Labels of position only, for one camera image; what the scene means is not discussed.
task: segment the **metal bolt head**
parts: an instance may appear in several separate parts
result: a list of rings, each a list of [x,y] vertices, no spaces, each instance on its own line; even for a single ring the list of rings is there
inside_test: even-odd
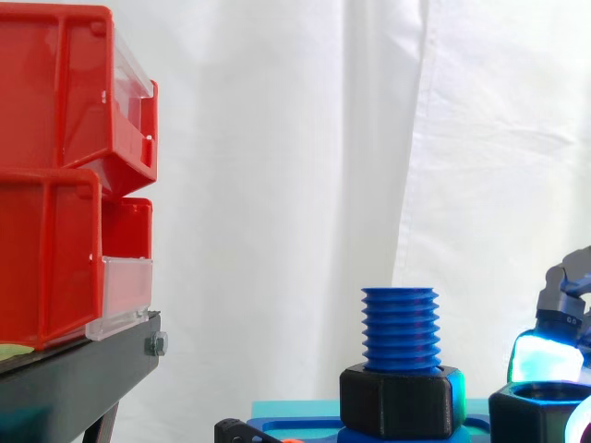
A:
[[[154,356],[162,357],[168,350],[168,334],[166,332],[157,331],[151,338],[151,350]]]

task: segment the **black clip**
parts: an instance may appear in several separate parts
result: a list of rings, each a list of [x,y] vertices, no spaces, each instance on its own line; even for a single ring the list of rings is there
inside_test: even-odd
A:
[[[214,443],[282,443],[235,418],[226,418],[214,428]]]

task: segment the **red storage bin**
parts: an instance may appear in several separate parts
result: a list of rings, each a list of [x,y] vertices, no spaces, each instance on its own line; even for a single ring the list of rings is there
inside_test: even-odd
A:
[[[0,170],[0,344],[43,349],[147,319],[151,203],[87,170]]]
[[[85,168],[122,197],[156,180],[157,87],[102,6],[0,3],[0,167]]]

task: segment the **curtain fold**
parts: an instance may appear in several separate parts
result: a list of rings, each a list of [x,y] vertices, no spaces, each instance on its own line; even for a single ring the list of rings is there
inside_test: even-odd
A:
[[[546,270],[591,243],[591,5],[429,5],[393,284],[436,289],[443,363],[487,397]]]

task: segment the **black metal shelf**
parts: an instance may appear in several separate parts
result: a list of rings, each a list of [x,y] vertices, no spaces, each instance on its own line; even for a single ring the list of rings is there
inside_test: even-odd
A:
[[[152,312],[103,341],[0,362],[0,442],[68,443],[87,429],[85,443],[108,441],[119,400],[158,365],[152,337],[160,325]]]

